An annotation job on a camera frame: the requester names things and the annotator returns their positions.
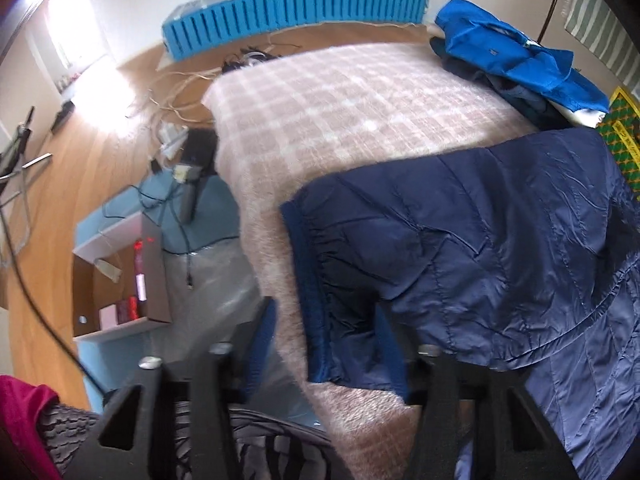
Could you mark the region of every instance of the pink plaid blanket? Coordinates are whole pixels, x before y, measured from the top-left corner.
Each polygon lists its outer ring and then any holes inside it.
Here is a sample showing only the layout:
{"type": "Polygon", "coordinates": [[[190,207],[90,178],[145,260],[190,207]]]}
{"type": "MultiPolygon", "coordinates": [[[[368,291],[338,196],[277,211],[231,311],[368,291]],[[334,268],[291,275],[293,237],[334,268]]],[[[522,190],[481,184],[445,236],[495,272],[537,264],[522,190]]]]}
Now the pink plaid blanket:
{"type": "Polygon", "coordinates": [[[240,208],[242,248],[278,300],[277,348],[358,480],[400,478],[418,413],[392,393],[306,382],[305,335],[278,207],[335,171],[533,131],[491,91],[445,72],[427,44],[366,44],[221,76],[207,91],[221,177],[240,208]]]}

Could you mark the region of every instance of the screw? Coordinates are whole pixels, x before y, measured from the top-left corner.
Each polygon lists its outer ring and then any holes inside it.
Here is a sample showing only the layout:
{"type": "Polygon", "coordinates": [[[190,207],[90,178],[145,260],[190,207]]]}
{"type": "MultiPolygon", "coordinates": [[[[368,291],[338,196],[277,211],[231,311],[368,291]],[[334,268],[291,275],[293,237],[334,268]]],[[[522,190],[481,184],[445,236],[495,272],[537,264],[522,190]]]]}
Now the screw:
{"type": "Polygon", "coordinates": [[[442,353],[439,346],[436,345],[420,345],[418,346],[418,354],[426,357],[438,357],[442,353]]]}
{"type": "Polygon", "coordinates": [[[228,355],[231,354],[232,348],[231,343],[215,343],[210,346],[209,353],[214,355],[228,355]]]}
{"type": "Polygon", "coordinates": [[[143,357],[142,359],[140,359],[138,366],[143,370],[156,370],[156,368],[159,368],[162,366],[162,359],[159,357],[152,357],[152,356],[143,357]]]}

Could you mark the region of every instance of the cardboard box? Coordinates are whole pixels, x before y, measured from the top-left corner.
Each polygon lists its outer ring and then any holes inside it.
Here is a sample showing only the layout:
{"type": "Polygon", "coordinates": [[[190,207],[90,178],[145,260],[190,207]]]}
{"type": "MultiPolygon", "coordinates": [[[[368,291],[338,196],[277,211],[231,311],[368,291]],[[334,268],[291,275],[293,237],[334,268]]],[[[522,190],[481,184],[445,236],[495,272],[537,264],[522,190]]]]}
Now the cardboard box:
{"type": "Polygon", "coordinates": [[[72,272],[74,341],[103,342],[171,322],[162,232],[142,212],[105,228],[76,247],[72,272]],[[100,259],[122,271],[117,283],[95,267],[100,259]],[[141,317],[100,330],[100,309],[129,296],[138,298],[141,317]]]}

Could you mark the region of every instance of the striped curtain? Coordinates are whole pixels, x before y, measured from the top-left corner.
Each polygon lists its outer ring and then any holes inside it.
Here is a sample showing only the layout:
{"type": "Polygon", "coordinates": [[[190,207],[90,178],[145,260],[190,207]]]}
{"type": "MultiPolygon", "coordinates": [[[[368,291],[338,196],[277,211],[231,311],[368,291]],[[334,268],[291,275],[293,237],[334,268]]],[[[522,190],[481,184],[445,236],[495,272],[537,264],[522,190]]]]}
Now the striped curtain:
{"type": "Polygon", "coordinates": [[[640,54],[604,0],[571,0],[564,28],[640,100],[640,54]]]}

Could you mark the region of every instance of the green board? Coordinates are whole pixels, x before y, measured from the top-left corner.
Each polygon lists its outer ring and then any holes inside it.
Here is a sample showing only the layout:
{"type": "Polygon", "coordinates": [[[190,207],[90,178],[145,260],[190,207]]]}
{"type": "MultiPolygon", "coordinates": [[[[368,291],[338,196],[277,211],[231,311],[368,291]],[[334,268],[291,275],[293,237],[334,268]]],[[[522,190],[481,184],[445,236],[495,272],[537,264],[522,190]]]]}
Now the green board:
{"type": "Polygon", "coordinates": [[[598,131],[640,200],[640,110],[622,88],[613,93],[610,111],[598,131]]]}

